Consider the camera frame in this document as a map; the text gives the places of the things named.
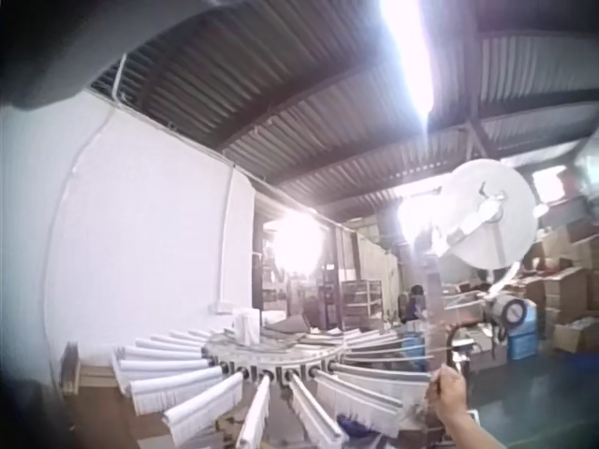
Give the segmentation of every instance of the industrial machine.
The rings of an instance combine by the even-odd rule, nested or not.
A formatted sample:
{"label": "industrial machine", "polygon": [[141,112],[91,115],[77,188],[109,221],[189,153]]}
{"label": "industrial machine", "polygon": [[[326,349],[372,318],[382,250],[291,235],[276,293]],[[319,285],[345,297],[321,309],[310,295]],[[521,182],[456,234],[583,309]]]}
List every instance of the industrial machine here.
{"label": "industrial machine", "polygon": [[[458,167],[439,199],[431,229],[414,247],[425,278],[427,321],[386,333],[262,328],[255,344],[240,343],[232,329],[138,339],[114,352],[122,393],[138,414],[164,413],[175,445],[197,438],[238,406],[244,385],[256,392],[234,439],[239,448],[260,447],[273,392],[288,401],[318,448],[343,447],[347,435],[331,417],[339,415],[391,439],[411,435],[402,447],[438,442],[443,428],[425,400],[430,371],[447,362],[467,374],[473,343],[454,340],[460,327],[489,322],[500,338],[524,321],[524,302],[501,288],[518,270],[536,229],[528,184],[495,161]],[[444,297],[438,258],[446,253],[476,268],[509,270],[488,292]]]}

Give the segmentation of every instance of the person's arm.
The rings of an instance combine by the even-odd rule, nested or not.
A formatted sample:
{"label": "person's arm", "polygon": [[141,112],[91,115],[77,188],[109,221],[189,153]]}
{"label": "person's arm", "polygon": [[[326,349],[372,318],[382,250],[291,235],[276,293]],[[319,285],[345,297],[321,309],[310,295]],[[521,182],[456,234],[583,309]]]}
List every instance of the person's arm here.
{"label": "person's arm", "polygon": [[466,381],[454,369],[443,365],[435,372],[427,399],[458,449],[504,449],[468,413]]}

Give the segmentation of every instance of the corrugated roof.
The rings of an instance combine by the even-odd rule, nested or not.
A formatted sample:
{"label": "corrugated roof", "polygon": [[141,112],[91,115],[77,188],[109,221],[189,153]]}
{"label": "corrugated roof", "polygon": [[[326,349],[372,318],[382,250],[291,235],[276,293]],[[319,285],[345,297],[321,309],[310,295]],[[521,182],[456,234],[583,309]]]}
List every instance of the corrugated roof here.
{"label": "corrugated roof", "polygon": [[502,163],[512,168],[525,167],[532,164],[540,164],[542,162],[557,159],[558,157],[568,154],[579,143],[580,140],[574,140],[572,142],[563,143],[562,145],[554,145],[552,147],[543,148],[541,150],[535,150],[533,152],[526,152],[524,154],[518,154],[516,156],[505,157],[502,159]]}
{"label": "corrugated roof", "polygon": [[482,102],[599,88],[599,39],[502,36],[482,49]]}
{"label": "corrugated roof", "polygon": [[292,211],[291,208],[261,192],[256,192],[254,209],[256,215],[261,216],[265,220],[278,220],[285,217],[290,211]]}
{"label": "corrugated roof", "polygon": [[[426,144],[372,0],[260,0],[199,16],[131,52],[120,94],[257,176],[287,180],[294,197],[331,200],[340,217],[393,201],[411,170],[465,157],[473,39],[482,123],[500,152],[592,132],[599,108],[580,101],[599,100],[599,2],[421,5],[435,98]],[[96,89],[109,93],[115,73]]]}

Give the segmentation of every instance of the factory floor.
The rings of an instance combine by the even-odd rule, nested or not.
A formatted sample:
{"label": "factory floor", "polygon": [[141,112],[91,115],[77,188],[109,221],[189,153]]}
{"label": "factory floor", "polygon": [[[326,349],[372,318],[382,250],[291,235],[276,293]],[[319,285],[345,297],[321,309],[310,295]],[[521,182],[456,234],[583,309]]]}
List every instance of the factory floor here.
{"label": "factory floor", "polygon": [[481,425],[510,448],[599,447],[599,355],[594,366],[538,355],[481,371],[470,406]]}

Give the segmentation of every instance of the window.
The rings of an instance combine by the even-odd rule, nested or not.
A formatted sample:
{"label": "window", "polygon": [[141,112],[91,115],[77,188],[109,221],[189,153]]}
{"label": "window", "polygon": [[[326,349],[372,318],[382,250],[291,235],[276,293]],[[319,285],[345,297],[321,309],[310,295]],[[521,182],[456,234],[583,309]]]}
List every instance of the window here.
{"label": "window", "polygon": [[542,203],[558,201],[565,196],[562,180],[558,176],[564,170],[564,166],[555,166],[533,174],[534,188]]}
{"label": "window", "polygon": [[405,198],[402,201],[397,216],[407,241],[414,241],[422,231],[431,227],[431,216],[436,200],[437,195],[425,194]]}

